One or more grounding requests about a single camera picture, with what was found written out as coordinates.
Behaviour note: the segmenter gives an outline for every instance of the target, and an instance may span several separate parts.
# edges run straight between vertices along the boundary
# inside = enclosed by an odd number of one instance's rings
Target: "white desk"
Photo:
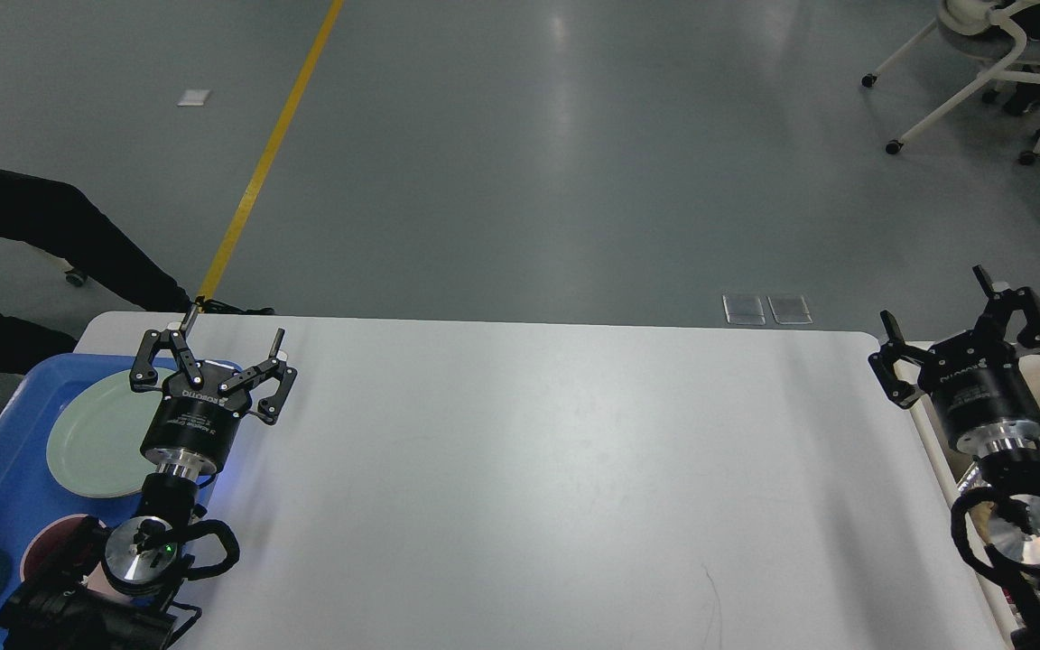
[[[78,349],[175,319],[105,313]],[[186,584],[182,649],[1004,647],[865,334],[201,316],[189,341],[251,365],[277,326],[300,380],[240,428],[210,517],[243,560]]]

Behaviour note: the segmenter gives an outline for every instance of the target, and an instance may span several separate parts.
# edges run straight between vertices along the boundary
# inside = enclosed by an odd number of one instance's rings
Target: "chair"
[[[873,87],[884,71],[890,69],[935,29],[956,50],[966,57],[973,58],[982,67],[982,71],[973,81],[938,106],[937,110],[926,115],[925,120],[913,125],[913,128],[885,145],[885,153],[891,155],[899,153],[909,140],[920,135],[921,131],[930,128],[937,120],[989,82],[994,82],[995,85],[982,96],[983,102],[986,103],[991,103],[997,98],[1003,82],[1040,83],[1040,73],[1012,70],[1019,66],[1040,66],[1040,42],[1031,43],[1013,18],[1018,11],[1040,4],[1040,0],[1018,0],[1004,8],[998,8],[998,0],[938,0],[937,18],[893,52],[890,58],[885,58],[885,62],[878,66],[878,70],[861,79],[861,85]],[[990,36],[989,30],[994,26],[1003,33]],[[1018,156],[1018,161],[1022,164],[1033,164],[1039,155],[1040,136],[1037,137],[1037,144],[1032,151],[1024,151]]]

